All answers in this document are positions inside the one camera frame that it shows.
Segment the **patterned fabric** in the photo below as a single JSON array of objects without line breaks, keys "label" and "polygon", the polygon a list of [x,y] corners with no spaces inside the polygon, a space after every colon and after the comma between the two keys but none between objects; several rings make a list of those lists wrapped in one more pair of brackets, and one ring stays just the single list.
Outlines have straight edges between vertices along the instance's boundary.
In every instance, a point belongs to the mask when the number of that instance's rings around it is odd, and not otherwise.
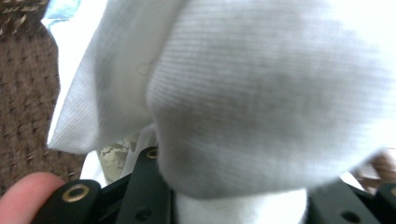
[{"label": "patterned fabric", "polygon": [[0,1],[0,193],[24,175],[79,177],[83,156],[46,149],[59,92],[57,48],[40,20],[47,0]]}]

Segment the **folded cloth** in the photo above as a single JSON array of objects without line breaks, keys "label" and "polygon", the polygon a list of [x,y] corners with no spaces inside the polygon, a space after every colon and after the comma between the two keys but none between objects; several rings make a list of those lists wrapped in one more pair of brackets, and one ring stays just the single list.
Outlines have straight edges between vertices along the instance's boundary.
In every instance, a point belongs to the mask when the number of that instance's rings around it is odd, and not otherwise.
[{"label": "folded cloth", "polygon": [[[283,193],[328,183],[394,140],[391,4],[110,0],[49,146],[87,152],[153,121],[178,207],[205,207],[181,195],[287,203]],[[193,210],[183,223],[220,216]],[[284,223],[277,211],[270,223]]]}]

